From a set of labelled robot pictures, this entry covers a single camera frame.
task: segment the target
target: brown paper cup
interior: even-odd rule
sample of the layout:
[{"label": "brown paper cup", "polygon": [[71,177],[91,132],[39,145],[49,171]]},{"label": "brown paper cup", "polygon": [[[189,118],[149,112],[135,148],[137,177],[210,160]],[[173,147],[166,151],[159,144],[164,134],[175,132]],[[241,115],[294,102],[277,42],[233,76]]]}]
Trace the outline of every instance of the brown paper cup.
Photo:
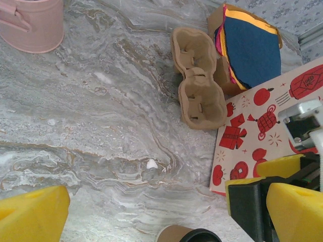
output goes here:
[{"label": "brown paper cup", "polygon": [[203,228],[192,229],[170,225],[159,232],[156,242],[221,242],[221,240],[215,233]]}]

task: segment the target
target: pink container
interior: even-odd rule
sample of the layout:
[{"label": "pink container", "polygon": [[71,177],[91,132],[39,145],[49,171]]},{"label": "pink container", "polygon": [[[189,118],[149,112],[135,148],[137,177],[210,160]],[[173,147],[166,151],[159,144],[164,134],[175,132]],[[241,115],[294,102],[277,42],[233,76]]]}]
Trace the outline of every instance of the pink container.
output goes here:
[{"label": "pink container", "polygon": [[29,53],[55,49],[64,37],[63,0],[0,0],[0,36]]}]

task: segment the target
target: gray marble surface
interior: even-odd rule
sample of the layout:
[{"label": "gray marble surface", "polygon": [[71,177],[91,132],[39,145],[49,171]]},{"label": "gray marble surface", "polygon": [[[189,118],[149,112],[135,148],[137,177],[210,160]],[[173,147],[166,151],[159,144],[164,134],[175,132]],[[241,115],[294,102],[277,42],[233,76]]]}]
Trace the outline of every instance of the gray marble surface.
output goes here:
[{"label": "gray marble surface", "polygon": [[[170,224],[252,241],[208,191],[217,132],[180,121],[170,33],[206,30],[212,11],[188,0],[71,0],[55,51],[0,40],[0,198],[65,185],[61,242],[148,242]],[[297,38],[283,36],[286,72],[301,57]]]}]

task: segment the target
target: red firework print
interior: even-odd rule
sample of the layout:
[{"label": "red firework print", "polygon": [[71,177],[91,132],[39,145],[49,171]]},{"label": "red firework print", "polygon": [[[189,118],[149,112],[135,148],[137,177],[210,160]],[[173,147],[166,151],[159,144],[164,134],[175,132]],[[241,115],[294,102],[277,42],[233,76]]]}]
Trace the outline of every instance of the red firework print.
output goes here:
[{"label": "red firework print", "polygon": [[256,121],[259,128],[258,139],[261,141],[266,137],[266,132],[269,131],[275,124],[279,124],[277,121],[276,115],[274,111],[276,110],[276,106],[274,104],[270,105],[267,109],[267,112],[264,113],[259,119],[254,119],[252,115],[249,115],[249,121]]},{"label": "red firework print", "polygon": [[257,106],[264,105],[271,97],[271,91],[273,91],[273,88],[260,88],[253,97],[254,104],[256,104]]},{"label": "red firework print", "polygon": [[268,141],[270,142],[270,145],[275,145],[276,147],[278,147],[278,145],[283,142],[281,140],[281,136],[276,132],[274,135],[270,135],[270,139]]},{"label": "red firework print", "polygon": [[216,165],[213,169],[212,181],[215,186],[218,186],[222,182],[223,171],[222,166]]},{"label": "red firework print", "polygon": [[323,86],[323,65],[314,67],[291,82],[289,94],[299,100]]}]

